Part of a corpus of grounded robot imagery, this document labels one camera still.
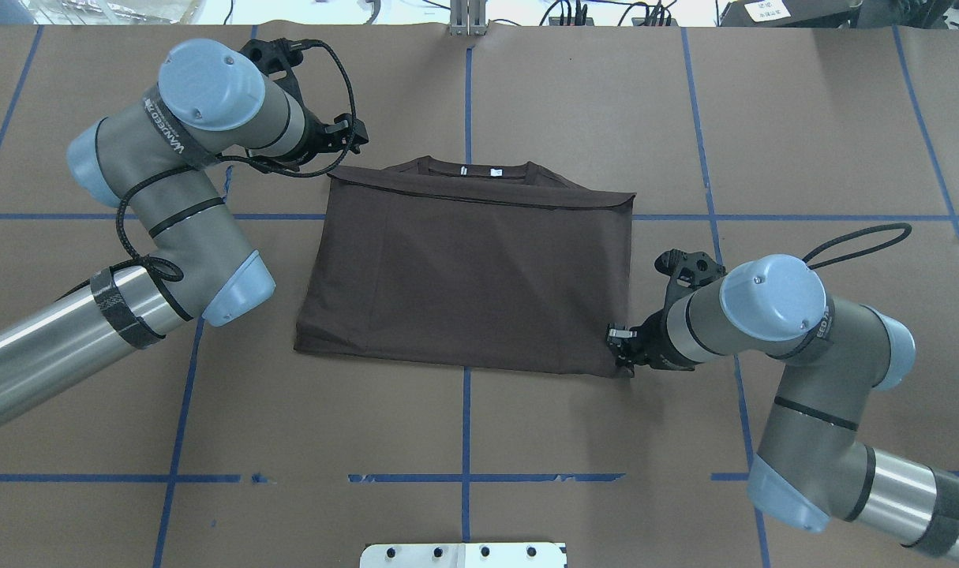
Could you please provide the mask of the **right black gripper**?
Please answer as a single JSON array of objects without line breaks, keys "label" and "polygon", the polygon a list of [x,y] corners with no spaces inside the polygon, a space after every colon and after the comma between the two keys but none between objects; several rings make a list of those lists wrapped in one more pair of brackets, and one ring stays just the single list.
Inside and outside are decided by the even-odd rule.
[{"label": "right black gripper", "polygon": [[665,310],[659,310],[649,316],[641,326],[609,327],[606,345],[620,376],[633,378],[637,366],[663,371],[695,370],[695,362],[679,353],[672,344],[667,334],[666,316]]}]

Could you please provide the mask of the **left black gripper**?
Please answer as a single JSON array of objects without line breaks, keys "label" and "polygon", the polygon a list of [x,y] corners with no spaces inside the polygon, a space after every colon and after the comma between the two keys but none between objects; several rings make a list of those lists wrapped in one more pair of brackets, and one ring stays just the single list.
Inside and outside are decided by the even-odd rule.
[{"label": "left black gripper", "polygon": [[293,148],[293,162],[308,163],[320,154],[348,151],[359,155],[369,142],[365,123],[352,113],[343,113],[330,125],[322,122],[309,109],[302,108],[305,119],[303,133]]}]

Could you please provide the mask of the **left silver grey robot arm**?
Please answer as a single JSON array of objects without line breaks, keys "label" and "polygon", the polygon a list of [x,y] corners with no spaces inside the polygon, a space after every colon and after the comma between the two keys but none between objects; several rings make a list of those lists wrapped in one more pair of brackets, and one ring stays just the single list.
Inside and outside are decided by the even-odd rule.
[{"label": "left silver grey robot arm", "polygon": [[314,178],[368,140],[323,40],[173,47],[139,101],[67,148],[77,184],[114,209],[125,259],[0,331],[0,428],[187,321],[224,326],[273,295],[209,168]]}]

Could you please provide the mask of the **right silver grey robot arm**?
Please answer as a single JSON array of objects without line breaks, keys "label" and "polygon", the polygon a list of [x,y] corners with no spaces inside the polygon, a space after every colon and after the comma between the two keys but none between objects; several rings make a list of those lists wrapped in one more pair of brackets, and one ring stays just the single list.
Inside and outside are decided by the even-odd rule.
[{"label": "right silver grey robot arm", "polygon": [[820,533],[834,518],[902,547],[959,563],[959,477],[859,442],[873,391],[909,374],[916,342],[901,321],[826,291],[796,256],[727,270],[709,255],[670,249],[664,306],[606,335],[623,369],[692,371],[747,351],[785,370],[747,472],[760,513]]}]

